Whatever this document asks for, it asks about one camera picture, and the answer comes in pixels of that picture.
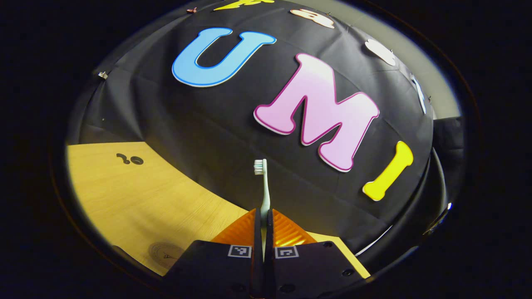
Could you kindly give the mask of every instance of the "wooden table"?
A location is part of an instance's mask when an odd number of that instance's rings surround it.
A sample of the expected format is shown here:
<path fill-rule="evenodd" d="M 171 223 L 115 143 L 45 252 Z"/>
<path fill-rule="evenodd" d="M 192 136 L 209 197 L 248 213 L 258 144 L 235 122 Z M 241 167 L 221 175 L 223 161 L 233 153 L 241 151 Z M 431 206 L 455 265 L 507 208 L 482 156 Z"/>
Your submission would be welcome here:
<path fill-rule="evenodd" d="M 117 153 L 144 163 L 124 164 Z M 186 249 L 194 240 L 211 240 L 248 212 L 189 179 L 145 142 L 71 145 L 67 155 L 74 191 L 94 227 L 110 245 L 160 275 L 168 270 L 150 257 L 150 245 Z M 340 238 L 309 234 L 319 242 L 333 241 L 359 272 L 365 271 Z"/>

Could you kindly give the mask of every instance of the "blue letter u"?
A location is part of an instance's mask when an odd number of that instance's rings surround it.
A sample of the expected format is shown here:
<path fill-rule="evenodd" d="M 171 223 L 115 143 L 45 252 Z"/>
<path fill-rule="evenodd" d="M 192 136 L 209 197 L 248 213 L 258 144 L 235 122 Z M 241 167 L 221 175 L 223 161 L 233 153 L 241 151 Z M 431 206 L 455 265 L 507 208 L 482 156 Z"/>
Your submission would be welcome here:
<path fill-rule="evenodd" d="M 194 87 L 210 87 L 229 80 L 246 61 L 264 44 L 276 39 L 260 32 L 242 32 L 236 47 L 217 65 L 204 68 L 197 64 L 199 56 L 219 37 L 231 34 L 229 28 L 209 28 L 201 31 L 177 56 L 172 65 L 173 76 L 180 82 Z"/>

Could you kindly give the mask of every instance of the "black cloth backdrop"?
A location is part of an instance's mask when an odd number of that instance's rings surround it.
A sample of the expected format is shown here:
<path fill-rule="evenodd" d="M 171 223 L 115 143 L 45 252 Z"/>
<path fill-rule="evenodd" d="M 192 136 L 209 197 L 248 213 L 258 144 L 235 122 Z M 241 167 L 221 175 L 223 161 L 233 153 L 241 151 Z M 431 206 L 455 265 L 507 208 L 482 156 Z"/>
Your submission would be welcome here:
<path fill-rule="evenodd" d="M 273 208 L 308 231 L 340 236 L 354 252 L 365 247 L 408 204 L 433 142 L 430 103 L 425 100 L 423 114 L 410 70 L 398 59 L 396 66 L 386 64 L 366 49 L 368 34 L 333 16 L 335 29 L 329 29 L 289 12 L 316 11 L 309 7 L 276 0 L 213 12 L 227 3 L 200 2 L 205 6 L 198 6 L 197 13 L 165 15 L 104 60 L 95 72 L 106 71 L 109 77 L 93 81 L 78 98 L 68 144 L 145 141 L 192 180 L 248 210 L 262 202 L 262 179 L 253 175 L 253 160 L 268 159 Z M 221 85 L 194 88 L 178 82 L 173 61 L 211 27 L 233 33 L 200 56 L 198 64 L 204 67 L 220 62 L 244 31 L 263 32 L 277 42 L 262 46 Z M 296 130 L 288 136 L 253 118 L 255 107 L 271 103 L 297 70 L 298 53 L 335 70 L 337 101 L 364 92 L 379 107 L 380 116 L 368 128 L 350 172 L 341 173 L 318 156 L 318 146 L 336 129 L 310 146 L 301 144 L 302 105 L 294 115 Z M 384 170 L 399 140 L 412 149 L 414 162 L 385 198 L 374 202 L 362 186 Z"/>
<path fill-rule="evenodd" d="M 449 201 L 454 201 L 464 173 L 464 119 L 443 118 L 434 121 L 433 147 L 437 151 L 445 175 Z"/>

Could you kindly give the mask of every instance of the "pink letter m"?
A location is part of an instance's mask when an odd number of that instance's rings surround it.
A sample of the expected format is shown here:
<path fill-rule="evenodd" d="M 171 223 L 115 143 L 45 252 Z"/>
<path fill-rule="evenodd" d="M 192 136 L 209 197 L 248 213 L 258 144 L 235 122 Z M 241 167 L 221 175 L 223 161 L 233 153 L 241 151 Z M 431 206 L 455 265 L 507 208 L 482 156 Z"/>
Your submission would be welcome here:
<path fill-rule="evenodd" d="M 365 93 L 356 93 L 336 102 L 333 69 L 318 58 L 299 53 L 300 66 L 269 105 L 259 105 L 253 115 L 266 128 L 288 135 L 295 128 L 294 113 L 304 99 L 301 143 L 310 145 L 338 128 L 334 137 L 318 148 L 320 157 L 333 168 L 348 172 L 353 157 L 379 108 Z"/>

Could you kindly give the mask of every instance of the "circular sticker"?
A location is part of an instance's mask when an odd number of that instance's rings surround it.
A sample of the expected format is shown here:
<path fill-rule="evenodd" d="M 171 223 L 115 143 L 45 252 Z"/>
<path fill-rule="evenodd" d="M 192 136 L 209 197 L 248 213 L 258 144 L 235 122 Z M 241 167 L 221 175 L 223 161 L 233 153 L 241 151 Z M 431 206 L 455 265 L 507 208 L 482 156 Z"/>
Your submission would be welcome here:
<path fill-rule="evenodd" d="M 152 259 L 166 269 L 172 268 L 173 264 L 179 259 L 183 252 L 183 248 L 163 242 L 153 243 L 148 249 L 148 253 Z"/>

